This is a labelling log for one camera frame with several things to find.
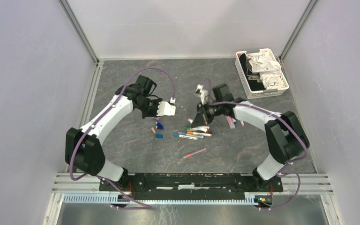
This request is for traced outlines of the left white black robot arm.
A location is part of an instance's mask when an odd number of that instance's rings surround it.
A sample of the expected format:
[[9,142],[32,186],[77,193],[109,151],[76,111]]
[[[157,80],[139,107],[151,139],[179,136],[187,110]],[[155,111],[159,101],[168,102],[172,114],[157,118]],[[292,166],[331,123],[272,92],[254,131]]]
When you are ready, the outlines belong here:
[[135,83],[117,89],[110,103],[81,128],[70,128],[66,133],[65,162],[86,174],[111,180],[117,191],[128,187],[127,169],[105,157],[102,143],[115,126],[134,109],[142,117],[156,117],[161,98],[151,99],[156,83],[143,75]]

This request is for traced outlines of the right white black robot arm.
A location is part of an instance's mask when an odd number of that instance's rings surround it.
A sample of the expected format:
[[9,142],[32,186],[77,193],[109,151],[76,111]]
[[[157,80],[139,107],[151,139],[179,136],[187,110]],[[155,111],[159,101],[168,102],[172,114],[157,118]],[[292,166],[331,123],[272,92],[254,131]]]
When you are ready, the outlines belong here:
[[190,121],[192,128],[206,126],[215,117],[224,115],[248,123],[265,133],[269,154],[252,172],[252,186],[255,190],[266,190],[271,185],[271,179],[278,176],[286,165],[293,163],[300,155],[307,155],[309,140],[295,113],[272,112],[244,98],[234,98],[225,83],[213,88],[213,102],[208,101],[209,92],[203,85],[197,85],[195,93],[200,103],[197,104],[195,118]]

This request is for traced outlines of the pink highlighter pen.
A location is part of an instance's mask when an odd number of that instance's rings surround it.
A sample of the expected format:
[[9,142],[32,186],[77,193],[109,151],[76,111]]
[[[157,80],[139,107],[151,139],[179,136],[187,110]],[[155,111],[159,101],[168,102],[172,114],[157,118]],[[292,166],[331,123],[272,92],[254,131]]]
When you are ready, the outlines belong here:
[[235,128],[235,124],[236,124],[236,120],[231,118],[230,116],[226,116],[227,122],[230,126],[230,129],[234,129]]

